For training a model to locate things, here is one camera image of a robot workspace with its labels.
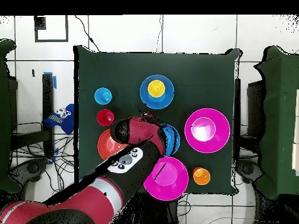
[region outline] magenta bowl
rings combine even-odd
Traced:
[[[179,160],[165,156],[155,164],[143,186],[154,198],[171,201],[180,197],[188,186],[187,169]]]
[[[187,119],[185,137],[196,151],[214,153],[227,143],[230,125],[221,112],[212,108],[202,108]]]

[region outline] blue bowl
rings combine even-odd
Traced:
[[[165,156],[173,155],[180,147],[180,135],[170,124],[161,124],[161,127],[166,135]]]
[[[101,87],[95,92],[95,100],[101,105],[106,105],[112,100],[112,94],[109,89]]]
[[[153,80],[160,80],[165,85],[165,92],[161,97],[152,97],[148,93],[148,85]],[[165,76],[152,75],[143,81],[140,87],[140,98],[142,102],[151,109],[163,109],[167,107],[175,95],[175,89],[172,82]]]

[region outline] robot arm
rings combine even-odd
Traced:
[[[113,124],[112,138],[129,144],[101,163],[79,185],[44,203],[18,201],[0,214],[1,224],[108,224],[125,206],[165,154],[166,136],[150,115]]]

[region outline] blue cloth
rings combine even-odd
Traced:
[[[53,112],[43,121],[43,125],[49,128],[59,125],[67,135],[71,134],[74,130],[74,104]]]

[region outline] dark green tablecloth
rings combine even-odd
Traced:
[[[8,176],[11,166],[11,95],[9,92],[8,69],[5,64],[6,55],[14,50],[13,41],[0,39],[0,190],[16,193],[20,190],[17,182]]]
[[[265,134],[261,140],[261,167],[265,174],[256,187],[268,198],[299,194],[299,177],[292,169],[296,92],[299,89],[299,55],[276,46],[265,49],[256,65],[266,84],[263,109]]]
[[[180,148],[174,157],[189,173],[188,193],[233,194],[231,186],[232,141],[218,152],[203,154],[192,149],[185,138],[187,118],[196,110],[211,107],[221,111],[230,123],[234,102],[234,68],[239,50],[227,54],[153,54],[91,52],[78,46],[79,54],[79,176],[82,178],[102,162],[97,143],[106,130],[96,120],[102,109],[116,118],[139,115],[146,107],[140,99],[140,86],[150,75],[169,78],[175,88],[172,103],[162,110],[151,110],[162,123],[173,125],[180,133]],[[113,100],[105,106],[94,99],[98,88],[106,87]],[[211,174],[208,185],[199,186],[192,178],[195,167]]]

